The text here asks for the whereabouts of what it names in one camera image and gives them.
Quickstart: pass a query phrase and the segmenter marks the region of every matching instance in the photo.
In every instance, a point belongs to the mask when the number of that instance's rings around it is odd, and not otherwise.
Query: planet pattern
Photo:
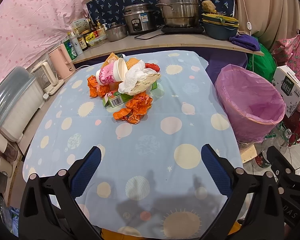
[[[200,237],[226,201],[201,160],[202,146],[209,143],[242,167],[228,117],[205,71],[208,62],[181,50],[130,57],[161,69],[158,88],[149,92],[152,107],[140,122],[115,121],[113,113],[125,104],[103,107],[101,98],[89,97],[86,79],[101,64],[79,69],[43,117],[23,177],[53,176],[96,146],[101,162],[76,198],[92,225],[137,237]]]

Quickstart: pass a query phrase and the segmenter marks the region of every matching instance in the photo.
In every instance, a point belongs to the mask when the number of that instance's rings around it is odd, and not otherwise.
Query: crumpled white tissue
[[[146,68],[146,64],[140,60],[127,71],[123,82],[119,84],[119,93],[130,93],[136,83],[145,80],[149,74],[156,74],[156,71],[151,68]]]

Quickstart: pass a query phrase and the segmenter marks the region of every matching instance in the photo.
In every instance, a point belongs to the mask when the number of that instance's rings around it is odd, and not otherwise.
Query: blue gripper pad
[[[219,162],[217,154],[206,144],[201,149],[201,158],[220,193],[229,198],[232,194],[231,179]]]
[[[101,151],[98,147],[95,147],[71,180],[70,194],[73,198],[80,197],[83,194],[100,162]]]

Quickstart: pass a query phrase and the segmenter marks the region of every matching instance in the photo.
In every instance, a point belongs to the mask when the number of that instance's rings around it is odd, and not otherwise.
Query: cardboard box
[[[272,84],[286,103],[286,115],[289,118],[300,103],[300,81],[288,66],[280,66],[274,72]]]
[[[157,82],[155,81],[151,85],[151,90],[156,89],[158,87]],[[110,91],[109,93],[106,93],[105,97],[102,100],[103,106],[110,105],[111,107],[115,107],[118,105],[121,105],[127,101],[129,101],[133,96],[129,96],[126,94],[120,94],[118,90]]]

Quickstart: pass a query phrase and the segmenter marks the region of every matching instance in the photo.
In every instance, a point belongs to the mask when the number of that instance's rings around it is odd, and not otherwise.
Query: pink polka dot fabric
[[[29,67],[62,40],[87,11],[86,0],[3,0],[0,5],[0,82]]]

